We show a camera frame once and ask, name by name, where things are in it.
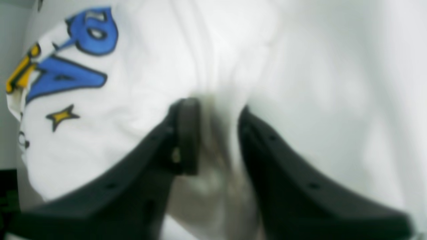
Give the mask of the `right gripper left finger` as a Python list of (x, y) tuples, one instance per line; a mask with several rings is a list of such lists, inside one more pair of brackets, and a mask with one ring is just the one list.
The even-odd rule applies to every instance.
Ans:
[(123, 160), (87, 185), (12, 218), (7, 237), (157, 240), (176, 176), (198, 173), (201, 105), (171, 105)]

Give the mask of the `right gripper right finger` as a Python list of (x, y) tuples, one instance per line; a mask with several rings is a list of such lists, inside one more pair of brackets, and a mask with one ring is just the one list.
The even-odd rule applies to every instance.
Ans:
[(409, 216), (343, 187), (245, 107), (239, 144), (267, 240), (409, 240)]

